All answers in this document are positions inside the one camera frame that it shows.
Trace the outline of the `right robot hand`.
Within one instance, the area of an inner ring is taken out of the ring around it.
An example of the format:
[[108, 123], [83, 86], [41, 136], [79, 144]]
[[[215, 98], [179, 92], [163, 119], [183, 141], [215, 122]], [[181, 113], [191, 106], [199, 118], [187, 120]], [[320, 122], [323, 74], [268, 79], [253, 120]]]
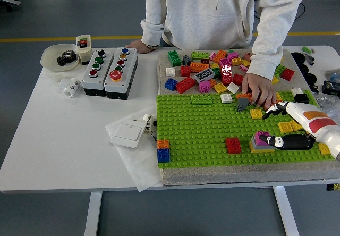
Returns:
[[296, 102], [279, 102], [271, 106], [263, 119], [271, 114], [289, 114], [308, 134], [281, 137], [260, 135], [267, 144], [280, 150], [308, 150], [315, 142], [326, 144], [334, 159], [339, 160], [339, 125], [318, 107]]

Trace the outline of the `person's left hand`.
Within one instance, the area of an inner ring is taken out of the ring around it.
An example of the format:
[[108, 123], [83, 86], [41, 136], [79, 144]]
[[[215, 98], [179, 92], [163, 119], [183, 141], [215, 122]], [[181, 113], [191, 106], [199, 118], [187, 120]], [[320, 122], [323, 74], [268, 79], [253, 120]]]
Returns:
[[242, 81], [242, 93], [251, 92], [250, 104], [268, 109], [276, 102], [272, 81], [262, 76], [246, 73]]

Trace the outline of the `person's right hand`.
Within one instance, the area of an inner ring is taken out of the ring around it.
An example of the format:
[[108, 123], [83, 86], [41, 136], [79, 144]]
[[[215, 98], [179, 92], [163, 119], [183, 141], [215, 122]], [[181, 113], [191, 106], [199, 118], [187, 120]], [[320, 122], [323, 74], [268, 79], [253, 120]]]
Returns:
[[142, 42], [141, 39], [134, 40], [130, 44], [125, 46], [126, 48], [135, 48], [138, 53], [140, 54], [147, 54], [150, 52], [153, 52], [159, 48], [159, 45], [157, 46], [151, 46], [151, 45], [146, 45]]

